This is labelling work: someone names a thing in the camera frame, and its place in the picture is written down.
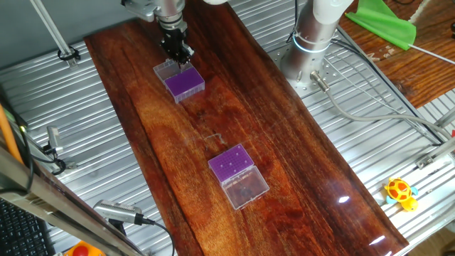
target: gray cable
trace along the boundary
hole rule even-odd
[[[435,131],[438,133],[444,135],[447,139],[451,139],[452,137],[448,132],[443,130],[441,127],[438,127],[435,124],[432,124],[431,122],[428,122],[427,120],[423,120],[422,118],[418,117],[413,117],[407,114],[387,114],[383,116],[376,116],[376,117],[357,117],[355,115],[349,114],[343,109],[341,109],[340,105],[335,101],[335,98],[333,98],[333,95],[330,90],[326,91],[327,97],[329,98],[330,101],[332,101],[333,106],[346,118],[354,120],[354,121],[361,121],[361,122],[372,122],[372,121],[378,121],[378,120],[385,120],[385,119],[408,119],[409,121],[414,121],[418,122],[420,124],[426,124],[427,126],[433,128]]]

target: wood grain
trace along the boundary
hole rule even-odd
[[[85,39],[179,255],[403,248],[407,241],[234,11],[190,0],[184,17],[205,90],[177,105],[152,70],[166,59],[156,23],[132,21]],[[207,161],[239,143],[270,190],[233,210]]]
[[[412,5],[400,6],[393,1],[387,1],[387,5],[399,18],[408,20],[420,2],[416,0]],[[355,11],[356,6],[357,4],[353,4],[351,11]],[[451,37],[450,29],[453,22],[453,1],[429,1],[414,23],[417,27],[414,44],[455,60],[455,40]],[[415,49],[404,51],[346,17],[341,19],[340,25],[416,108],[455,88],[455,65]]]

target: yellow toy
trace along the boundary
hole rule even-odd
[[[384,187],[389,194],[385,199],[387,203],[401,203],[401,206],[407,211],[417,210],[419,203],[412,197],[419,191],[415,187],[410,187],[401,178],[389,178],[389,184]]]

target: purple foam insert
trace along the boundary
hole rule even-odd
[[[174,97],[185,93],[204,82],[195,68],[189,68],[172,78],[164,80]]]
[[[229,179],[253,164],[255,163],[241,144],[208,161],[208,165],[220,182]]]

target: green cloth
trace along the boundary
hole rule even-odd
[[[357,13],[346,16],[404,50],[414,44],[415,26],[398,18],[382,0],[359,0]]]

